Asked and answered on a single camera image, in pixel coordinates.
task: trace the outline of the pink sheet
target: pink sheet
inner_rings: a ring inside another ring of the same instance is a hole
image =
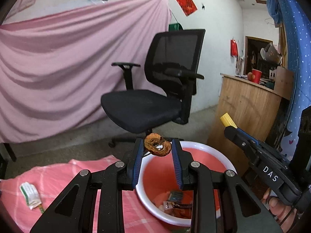
[[[116,161],[118,160],[110,155],[96,161],[77,161],[73,159],[67,164],[34,167],[15,179],[0,182],[0,190],[2,191],[0,200],[21,230],[29,233],[41,216],[41,212],[38,208],[30,210],[27,207],[19,190],[20,184],[26,181],[34,184],[41,196],[42,205],[46,209],[80,170],[101,171]],[[100,191],[95,205],[93,232],[97,231],[99,197]],[[135,191],[123,191],[122,197],[125,233],[170,232],[145,209],[137,198]]]
[[[105,116],[100,97],[125,90],[113,62],[133,62],[135,89],[154,35],[168,30],[168,0],[119,0],[0,26],[0,142],[49,137]]]

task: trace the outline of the white wall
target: white wall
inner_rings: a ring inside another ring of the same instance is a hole
[[[262,10],[242,9],[242,12],[244,36],[272,40],[274,45],[278,45],[279,28],[275,28],[274,25],[272,25],[273,19],[271,19],[266,8]]]
[[[198,81],[198,94],[193,98],[191,111],[197,111],[218,103],[221,87],[220,73],[235,73],[235,58],[230,56],[230,40],[238,43],[239,53],[243,48],[242,9],[237,0],[193,0],[198,11],[185,16],[176,0],[169,0],[170,7],[184,29],[204,28],[206,35],[198,72],[205,80]],[[6,23],[48,15],[89,4],[87,0],[37,0],[36,3]]]

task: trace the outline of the pink tablecloth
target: pink tablecloth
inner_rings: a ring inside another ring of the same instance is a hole
[[[67,164],[54,164],[50,166],[34,167],[22,175],[0,182],[0,197],[7,211],[25,232],[30,229],[41,216],[38,208],[30,210],[26,206],[19,186],[23,182],[34,184],[41,196],[43,207],[47,208],[72,178],[82,169],[89,169],[91,172],[100,171],[118,161],[110,155],[96,161],[71,160]],[[97,196],[95,215],[97,215],[99,195]],[[170,232],[164,228],[160,221],[151,215],[140,203],[135,191],[123,191],[123,215],[126,233],[166,233]],[[94,218],[93,232],[97,231],[97,216]]]

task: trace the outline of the blue towel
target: blue towel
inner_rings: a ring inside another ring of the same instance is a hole
[[[278,0],[267,0],[267,9],[270,16],[274,20],[274,25],[277,27],[283,21],[281,7]]]

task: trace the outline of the red cup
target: red cup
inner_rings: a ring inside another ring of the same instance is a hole
[[[252,73],[253,73],[253,79],[252,82],[259,84],[261,75],[262,75],[262,71],[256,70],[256,69],[252,69]]]

